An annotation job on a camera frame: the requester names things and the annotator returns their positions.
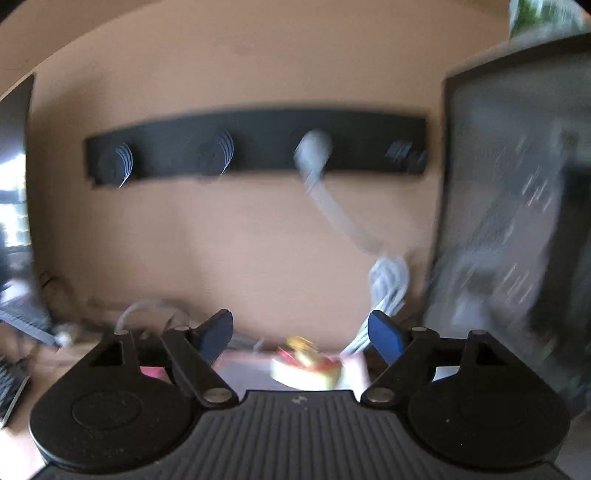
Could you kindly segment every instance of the black circular pad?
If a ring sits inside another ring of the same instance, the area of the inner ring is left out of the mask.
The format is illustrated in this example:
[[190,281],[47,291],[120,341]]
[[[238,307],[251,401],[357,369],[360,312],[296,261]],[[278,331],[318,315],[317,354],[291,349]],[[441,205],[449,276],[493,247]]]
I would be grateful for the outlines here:
[[549,388],[509,388],[502,370],[477,378],[444,378],[417,391],[408,419],[417,436],[454,463],[483,469],[532,465],[560,446],[568,411]]
[[171,451],[191,418],[190,402],[175,386],[105,367],[58,381],[33,408],[30,428],[49,462],[107,473],[136,468]]

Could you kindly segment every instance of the white cable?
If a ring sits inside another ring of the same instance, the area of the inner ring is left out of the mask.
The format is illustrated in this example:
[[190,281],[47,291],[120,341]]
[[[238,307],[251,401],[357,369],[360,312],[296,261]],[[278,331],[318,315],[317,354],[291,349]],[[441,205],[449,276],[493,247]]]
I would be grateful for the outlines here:
[[181,325],[189,325],[191,322],[191,316],[186,310],[181,309],[178,305],[174,304],[169,300],[161,300],[161,299],[142,299],[133,302],[129,307],[127,307],[124,312],[119,316],[117,319],[117,323],[115,324],[115,333],[120,332],[123,330],[125,326],[125,321],[127,317],[136,310],[145,310],[145,309],[173,309],[179,313],[181,313],[184,317],[183,322]]
[[[372,311],[381,310],[388,316],[396,315],[404,305],[404,296],[408,291],[409,283],[408,266],[402,257],[396,259],[379,258],[369,271]],[[368,319],[365,319],[357,335],[344,348],[341,355],[354,355],[362,352],[369,344]]]
[[[372,311],[381,310],[386,315],[393,316],[404,305],[404,296],[410,282],[408,265],[402,257],[391,259],[383,256],[383,244],[354,223],[326,190],[322,182],[322,171],[331,153],[330,135],[323,131],[312,130],[304,135],[295,149],[294,160],[318,210],[360,250],[379,256],[369,271]],[[352,355],[369,346],[367,328],[368,321],[365,319],[356,337],[345,347],[341,355]]]

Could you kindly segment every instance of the red and yellow object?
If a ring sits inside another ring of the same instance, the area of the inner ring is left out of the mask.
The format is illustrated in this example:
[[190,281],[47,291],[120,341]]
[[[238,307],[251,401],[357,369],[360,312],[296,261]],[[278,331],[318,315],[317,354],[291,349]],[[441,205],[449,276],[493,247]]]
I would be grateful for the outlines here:
[[271,361],[273,379],[298,390],[332,390],[337,385],[339,358],[329,358],[302,337],[289,337],[286,343],[289,351],[277,349],[278,357]]

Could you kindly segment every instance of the keyboard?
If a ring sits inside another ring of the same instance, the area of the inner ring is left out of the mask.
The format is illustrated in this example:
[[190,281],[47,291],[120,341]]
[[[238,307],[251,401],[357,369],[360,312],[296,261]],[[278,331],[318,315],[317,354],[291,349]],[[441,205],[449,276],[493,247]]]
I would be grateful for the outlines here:
[[31,300],[16,298],[0,306],[0,320],[40,342],[54,345],[51,317],[47,310]]
[[0,355],[0,428],[7,424],[29,380],[24,365],[25,362],[12,364]]

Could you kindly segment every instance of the computer monitor screen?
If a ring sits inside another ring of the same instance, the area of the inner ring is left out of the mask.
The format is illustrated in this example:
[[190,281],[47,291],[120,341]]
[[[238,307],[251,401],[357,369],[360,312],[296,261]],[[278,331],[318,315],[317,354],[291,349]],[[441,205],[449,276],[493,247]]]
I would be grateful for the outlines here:
[[26,137],[34,77],[0,100],[0,320],[54,343],[51,319],[33,269],[25,178]]

